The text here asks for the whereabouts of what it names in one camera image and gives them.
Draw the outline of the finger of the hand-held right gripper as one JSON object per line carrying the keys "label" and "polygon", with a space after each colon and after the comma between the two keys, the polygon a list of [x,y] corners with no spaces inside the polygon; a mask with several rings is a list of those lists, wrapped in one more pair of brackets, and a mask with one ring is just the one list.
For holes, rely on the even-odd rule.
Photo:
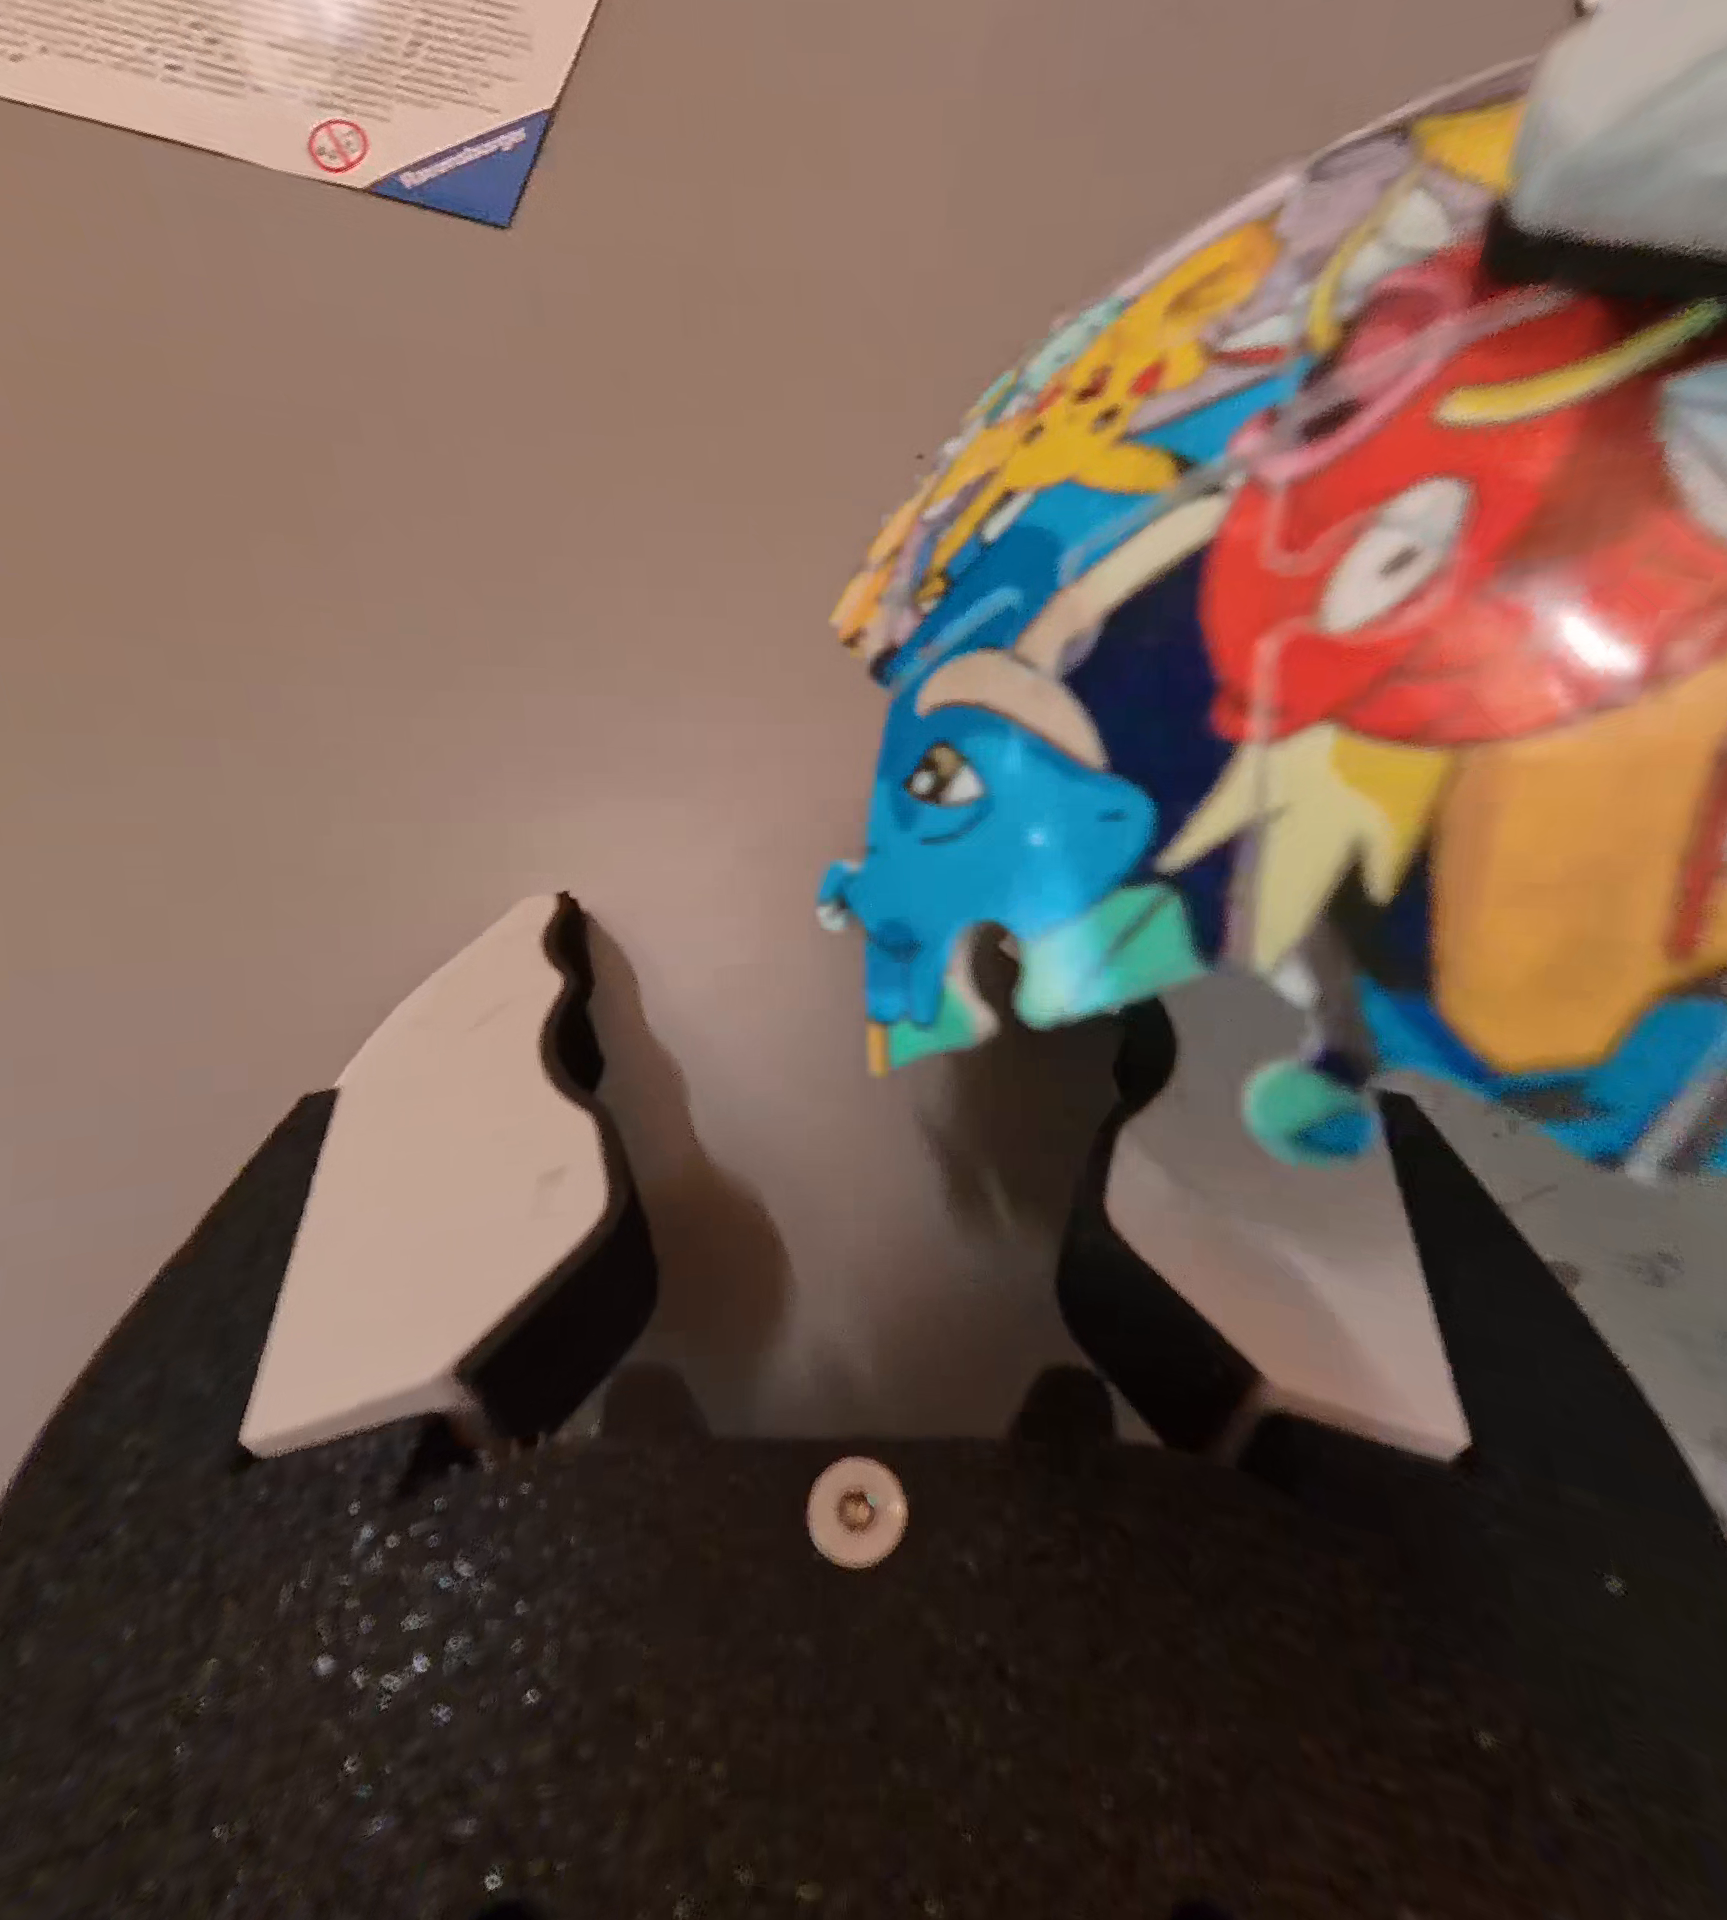
{"label": "finger of the hand-held right gripper", "polygon": [[1727,2],[1594,4],[1538,59],[1484,267],[1727,301]]}

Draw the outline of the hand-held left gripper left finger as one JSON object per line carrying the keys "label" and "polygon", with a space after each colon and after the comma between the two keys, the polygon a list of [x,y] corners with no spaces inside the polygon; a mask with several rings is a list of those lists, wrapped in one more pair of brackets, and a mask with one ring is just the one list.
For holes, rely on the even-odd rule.
{"label": "hand-held left gripper left finger", "polygon": [[653,1313],[653,1246],[599,1099],[587,915],[519,900],[333,1087],[239,1444],[273,1460],[427,1417],[533,1442]]}

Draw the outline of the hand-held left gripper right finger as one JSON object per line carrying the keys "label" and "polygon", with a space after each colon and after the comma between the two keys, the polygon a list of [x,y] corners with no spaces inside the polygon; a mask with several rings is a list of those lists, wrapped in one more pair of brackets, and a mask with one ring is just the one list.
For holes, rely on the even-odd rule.
{"label": "hand-held left gripper right finger", "polygon": [[1235,1054],[1163,1002],[1113,1019],[1113,1103],[1055,1269],[1079,1353],[1165,1448],[1233,1460],[1269,1417],[1446,1463],[1468,1444],[1379,1136],[1285,1165],[1229,1101]]}

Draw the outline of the colourful puzzle ball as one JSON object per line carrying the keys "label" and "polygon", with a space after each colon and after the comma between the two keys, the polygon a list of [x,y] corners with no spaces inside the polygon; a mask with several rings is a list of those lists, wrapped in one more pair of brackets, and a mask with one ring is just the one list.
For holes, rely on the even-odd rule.
{"label": "colourful puzzle ball", "polygon": [[831,612],[875,1076],[1241,980],[1243,1134],[1413,1076],[1727,1184],[1727,297],[1484,262],[1538,59],[1259,181],[967,406]]}

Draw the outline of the puzzle instruction leaflet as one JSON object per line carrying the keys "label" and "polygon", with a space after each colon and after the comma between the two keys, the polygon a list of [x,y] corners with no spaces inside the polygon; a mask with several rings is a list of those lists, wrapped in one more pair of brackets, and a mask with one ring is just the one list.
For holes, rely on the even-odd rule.
{"label": "puzzle instruction leaflet", "polygon": [[0,97],[509,227],[595,2],[0,2]]}

